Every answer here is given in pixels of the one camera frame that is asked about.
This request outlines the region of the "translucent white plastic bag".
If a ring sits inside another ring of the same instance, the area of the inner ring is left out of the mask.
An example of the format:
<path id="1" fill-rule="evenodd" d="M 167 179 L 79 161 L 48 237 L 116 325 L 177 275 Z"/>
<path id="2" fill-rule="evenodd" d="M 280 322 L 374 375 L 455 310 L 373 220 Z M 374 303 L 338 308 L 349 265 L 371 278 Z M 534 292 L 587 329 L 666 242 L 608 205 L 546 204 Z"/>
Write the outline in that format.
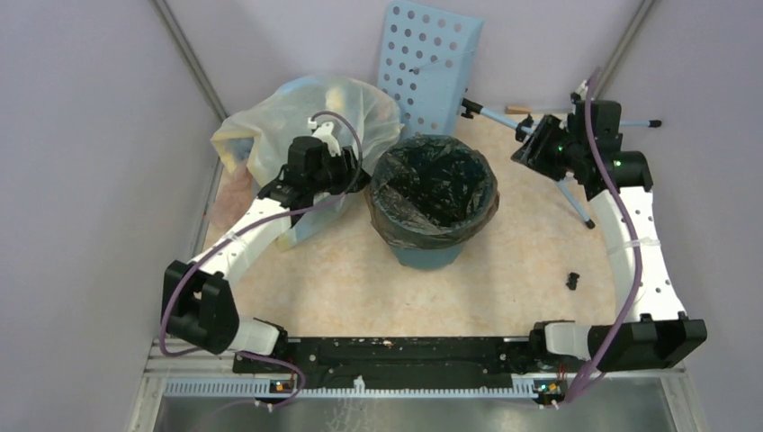
<path id="1" fill-rule="evenodd" d="M 220 202 L 229 230 L 216 248 L 272 229 L 290 248 L 336 220 L 370 182 L 379 157 L 403 128 L 397 103 L 382 90 L 344 76 L 307 76 L 280 87 L 254 108 L 228 117 L 211 137 L 237 181 L 258 184 L 244 202 Z"/>

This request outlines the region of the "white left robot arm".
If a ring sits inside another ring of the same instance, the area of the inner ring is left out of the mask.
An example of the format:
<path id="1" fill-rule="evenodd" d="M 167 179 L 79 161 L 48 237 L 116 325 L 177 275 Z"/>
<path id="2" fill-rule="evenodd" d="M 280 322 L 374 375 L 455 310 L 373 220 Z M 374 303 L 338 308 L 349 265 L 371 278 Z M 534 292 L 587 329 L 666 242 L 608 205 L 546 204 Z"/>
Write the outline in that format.
<path id="1" fill-rule="evenodd" d="M 357 147 L 340 148 L 334 139 L 317 136 L 295 138 L 275 179 L 233 228 L 193 260 L 167 267 L 160 337 L 174 336 L 212 354 L 247 351 L 267 372 L 283 369 L 289 349 L 278 341 L 282 331 L 240 317 L 232 287 L 305 214 L 361 190 L 367 183 L 362 162 Z"/>

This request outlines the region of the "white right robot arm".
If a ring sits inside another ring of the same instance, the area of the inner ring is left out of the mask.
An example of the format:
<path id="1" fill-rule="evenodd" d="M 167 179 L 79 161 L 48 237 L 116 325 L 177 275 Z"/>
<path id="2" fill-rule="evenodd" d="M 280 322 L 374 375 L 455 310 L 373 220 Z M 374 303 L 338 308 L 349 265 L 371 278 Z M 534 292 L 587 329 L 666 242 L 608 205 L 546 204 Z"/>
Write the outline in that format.
<path id="1" fill-rule="evenodd" d="M 574 102 L 565 120 L 526 117 L 516 129 L 522 146 L 513 161 L 553 181 L 573 176 L 603 233 L 615 280 L 615 323 L 536 324 L 530 364 L 551 371 L 564 356 L 596 359 L 601 372 L 668 369 L 707 339 L 702 319 L 689 318 L 675 293 L 653 215 L 653 180 L 646 157 L 622 149 L 622 106 Z"/>

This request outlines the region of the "light blue folding stand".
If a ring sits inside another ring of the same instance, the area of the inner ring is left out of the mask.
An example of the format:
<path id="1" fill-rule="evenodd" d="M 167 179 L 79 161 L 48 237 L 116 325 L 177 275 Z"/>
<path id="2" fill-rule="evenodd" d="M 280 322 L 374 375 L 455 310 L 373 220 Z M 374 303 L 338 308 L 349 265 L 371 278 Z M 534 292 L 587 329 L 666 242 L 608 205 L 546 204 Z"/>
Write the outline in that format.
<path id="1" fill-rule="evenodd" d="M 461 107 L 463 108 L 463 111 L 460 112 L 460 115 L 463 118 L 472 119 L 475 114 L 484 115 L 485 117 L 493 120 L 494 122 L 507 126 L 508 128 L 514 131 L 519 131 L 521 141 L 524 141 L 533 132 L 533 126 L 535 125 L 535 122 L 533 121 L 531 115 L 528 116 L 528 118 L 530 119 L 529 123 L 527 123 L 526 121 L 522 121 L 522 122 L 513 121 L 503 117 L 499 113 L 491 111 L 490 109 L 488 109 L 486 112 L 482 112 L 484 110 L 484 107 L 481 104 L 473 102 L 472 100 L 469 100 L 467 98 L 462 99 Z M 648 121 L 620 121 L 620 125 L 659 128 L 662 126 L 662 120 L 653 119 Z M 577 212 L 577 214 L 583 220 L 585 226 L 589 230 L 594 229 L 596 227 L 595 222 L 591 219 L 588 213 L 583 209 L 582 204 L 568 190 L 566 186 L 568 181 L 569 181 L 569 178 L 567 176 L 564 176 L 561 180 L 558 180 L 555 184 L 557 188 L 559 189 L 559 191 L 567 199 L 568 203 L 573 207 L 573 209 Z"/>

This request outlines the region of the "small wooden block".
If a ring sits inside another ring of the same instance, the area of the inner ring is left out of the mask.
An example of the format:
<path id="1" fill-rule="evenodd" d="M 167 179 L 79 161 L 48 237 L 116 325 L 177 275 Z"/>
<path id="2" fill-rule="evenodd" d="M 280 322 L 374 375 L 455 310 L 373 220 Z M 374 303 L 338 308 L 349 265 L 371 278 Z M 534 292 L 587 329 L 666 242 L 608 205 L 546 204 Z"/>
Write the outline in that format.
<path id="1" fill-rule="evenodd" d="M 531 112 L 532 109 L 524 105 L 507 105 L 505 108 L 505 114 L 507 115 L 527 115 Z"/>

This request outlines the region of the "pink plastic bag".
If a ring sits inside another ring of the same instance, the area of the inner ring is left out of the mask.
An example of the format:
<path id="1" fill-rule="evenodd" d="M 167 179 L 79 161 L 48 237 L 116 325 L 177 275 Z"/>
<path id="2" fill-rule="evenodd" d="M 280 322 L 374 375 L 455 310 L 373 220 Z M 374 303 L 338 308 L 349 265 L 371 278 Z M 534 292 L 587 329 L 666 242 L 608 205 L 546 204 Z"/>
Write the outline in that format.
<path id="1" fill-rule="evenodd" d="M 245 163 L 239 164 L 232 173 L 224 171 L 209 215 L 211 225 L 220 230 L 232 228 L 245 215 L 258 189 Z"/>

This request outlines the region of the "small black clip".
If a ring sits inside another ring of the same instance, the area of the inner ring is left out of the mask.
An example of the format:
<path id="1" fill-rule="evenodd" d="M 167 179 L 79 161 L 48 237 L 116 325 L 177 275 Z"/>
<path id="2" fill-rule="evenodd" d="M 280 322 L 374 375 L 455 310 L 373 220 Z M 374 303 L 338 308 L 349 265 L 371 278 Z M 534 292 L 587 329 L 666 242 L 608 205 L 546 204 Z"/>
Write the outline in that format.
<path id="1" fill-rule="evenodd" d="M 567 277 L 566 286 L 571 291 L 576 291 L 579 282 L 579 274 L 576 272 L 570 272 Z"/>

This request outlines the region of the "light blue perforated panel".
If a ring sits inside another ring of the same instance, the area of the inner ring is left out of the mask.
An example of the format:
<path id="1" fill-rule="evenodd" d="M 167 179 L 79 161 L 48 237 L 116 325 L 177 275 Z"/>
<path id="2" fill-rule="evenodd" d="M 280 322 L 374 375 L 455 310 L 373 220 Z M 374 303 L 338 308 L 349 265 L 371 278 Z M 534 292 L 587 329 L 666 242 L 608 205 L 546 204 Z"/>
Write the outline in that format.
<path id="1" fill-rule="evenodd" d="M 377 86 L 400 108 L 402 139 L 453 134 L 483 25 L 480 18 L 390 2 Z"/>

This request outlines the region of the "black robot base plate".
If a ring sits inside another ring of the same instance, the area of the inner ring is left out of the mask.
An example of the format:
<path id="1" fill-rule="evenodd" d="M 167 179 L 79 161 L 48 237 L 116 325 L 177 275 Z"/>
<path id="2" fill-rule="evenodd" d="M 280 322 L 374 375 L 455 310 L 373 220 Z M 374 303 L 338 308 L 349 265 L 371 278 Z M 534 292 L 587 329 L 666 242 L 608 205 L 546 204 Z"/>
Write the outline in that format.
<path id="1" fill-rule="evenodd" d="M 232 370 L 293 378 L 296 366 L 309 390 L 344 389 L 358 378 L 370 390 L 503 390 L 531 373 L 582 366 L 543 355 L 524 337 L 291 337 L 273 357 L 276 364 L 237 355 Z"/>

